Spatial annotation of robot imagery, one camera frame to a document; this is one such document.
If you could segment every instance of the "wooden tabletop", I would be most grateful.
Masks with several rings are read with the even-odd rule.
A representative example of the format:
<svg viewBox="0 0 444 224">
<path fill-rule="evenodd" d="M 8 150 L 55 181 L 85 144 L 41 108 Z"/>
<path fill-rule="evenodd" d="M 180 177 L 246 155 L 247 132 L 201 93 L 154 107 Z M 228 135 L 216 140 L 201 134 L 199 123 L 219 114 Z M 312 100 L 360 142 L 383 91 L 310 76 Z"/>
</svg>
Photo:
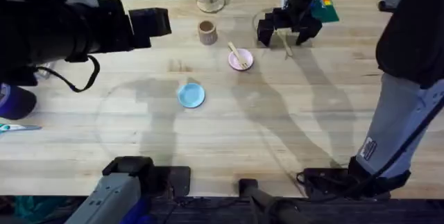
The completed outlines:
<svg viewBox="0 0 444 224">
<path fill-rule="evenodd" d="M 168 8 L 173 34 L 153 39 L 152 49 L 95 55 L 102 72 L 84 93 L 57 78 L 32 88 L 38 106 L 19 123 L 43 130 L 0 137 L 0 195 L 88 195 L 116 156 L 144 155 L 190 166 L 193 196 L 234 196 L 240 178 L 301 196 L 297 172 L 346 166 L 362 144 L 379 97 L 375 45 L 390 17 L 378 0 L 333 0 L 341 21 L 292 47 L 292 58 L 279 38 L 270 49 L 256 41 L 257 21 L 280 0 L 227 0 L 215 15 L 196 0 L 122 1 L 127 9 Z M 203 19 L 217 25 L 212 46 L 198 40 Z M 250 71 L 228 66 L 228 41 L 253 53 Z M 55 70 L 81 86 L 92 65 L 58 62 Z M 205 88 L 201 107 L 179 105 L 187 82 Z M 394 197 L 444 198 L 443 121 L 430 127 Z"/>
</svg>

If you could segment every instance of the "wooden cup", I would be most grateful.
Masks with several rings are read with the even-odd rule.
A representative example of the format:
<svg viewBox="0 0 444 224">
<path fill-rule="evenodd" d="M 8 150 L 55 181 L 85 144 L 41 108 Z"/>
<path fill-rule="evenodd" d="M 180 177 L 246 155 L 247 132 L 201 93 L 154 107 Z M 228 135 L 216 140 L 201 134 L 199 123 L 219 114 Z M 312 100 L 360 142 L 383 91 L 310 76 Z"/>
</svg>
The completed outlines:
<svg viewBox="0 0 444 224">
<path fill-rule="evenodd" d="M 211 45 L 217 41 L 216 26 L 211 21 L 202 21 L 198 25 L 199 39 L 204 45 Z"/>
</svg>

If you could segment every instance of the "pink plate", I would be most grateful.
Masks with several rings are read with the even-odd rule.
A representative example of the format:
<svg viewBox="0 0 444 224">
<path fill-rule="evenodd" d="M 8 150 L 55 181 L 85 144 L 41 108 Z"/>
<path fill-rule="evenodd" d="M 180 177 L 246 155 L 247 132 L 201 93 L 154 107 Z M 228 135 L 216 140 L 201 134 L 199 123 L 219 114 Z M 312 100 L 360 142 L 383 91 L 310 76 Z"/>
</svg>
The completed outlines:
<svg viewBox="0 0 444 224">
<path fill-rule="evenodd" d="M 239 54 L 242 55 L 242 57 L 246 59 L 248 67 L 246 68 L 241 67 L 233 52 L 231 52 L 230 55 L 228 56 L 228 62 L 230 63 L 230 66 L 237 71 L 246 71 L 249 68 L 251 68 L 255 61 L 253 55 L 251 55 L 251 52 L 245 49 L 237 49 L 237 51 L 239 52 Z"/>
</svg>

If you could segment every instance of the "label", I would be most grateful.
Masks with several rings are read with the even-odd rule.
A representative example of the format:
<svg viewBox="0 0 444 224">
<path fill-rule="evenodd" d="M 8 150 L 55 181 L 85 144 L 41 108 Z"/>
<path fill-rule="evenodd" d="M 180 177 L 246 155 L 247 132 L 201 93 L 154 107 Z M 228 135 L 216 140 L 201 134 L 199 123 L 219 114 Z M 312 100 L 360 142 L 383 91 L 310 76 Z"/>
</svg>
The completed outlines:
<svg viewBox="0 0 444 224">
<path fill-rule="evenodd" d="M 373 153 L 375 152 L 377 147 L 377 143 L 376 141 L 373 141 L 373 139 L 371 139 L 371 137 L 367 137 L 366 141 L 364 142 L 360 155 L 366 160 L 368 161 L 371 156 L 373 155 Z"/>
</svg>

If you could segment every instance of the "scissors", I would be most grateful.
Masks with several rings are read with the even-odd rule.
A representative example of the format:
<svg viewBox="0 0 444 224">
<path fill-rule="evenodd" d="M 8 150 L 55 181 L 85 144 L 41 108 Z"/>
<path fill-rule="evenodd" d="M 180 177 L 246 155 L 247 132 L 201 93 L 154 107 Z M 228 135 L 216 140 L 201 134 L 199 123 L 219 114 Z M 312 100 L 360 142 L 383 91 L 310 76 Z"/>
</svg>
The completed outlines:
<svg viewBox="0 0 444 224">
<path fill-rule="evenodd" d="M 22 126 L 18 124 L 0 124 L 0 134 L 8 131 L 40 130 L 40 126 Z"/>
</svg>

